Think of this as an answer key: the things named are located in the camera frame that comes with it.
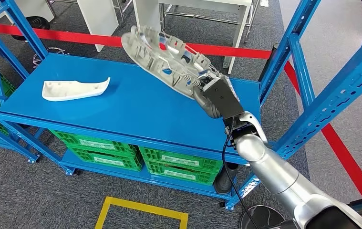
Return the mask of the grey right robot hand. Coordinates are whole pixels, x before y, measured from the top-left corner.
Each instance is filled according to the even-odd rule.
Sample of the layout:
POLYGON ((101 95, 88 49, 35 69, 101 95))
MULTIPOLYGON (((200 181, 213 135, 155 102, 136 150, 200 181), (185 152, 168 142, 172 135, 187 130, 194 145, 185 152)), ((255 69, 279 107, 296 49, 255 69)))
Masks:
POLYGON ((199 87, 194 86, 193 96, 198 105, 205 111, 205 113, 209 117, 213 119, 223 118, 223 115, 212 101, 214 99, 213 93, 204 92, 199 87))

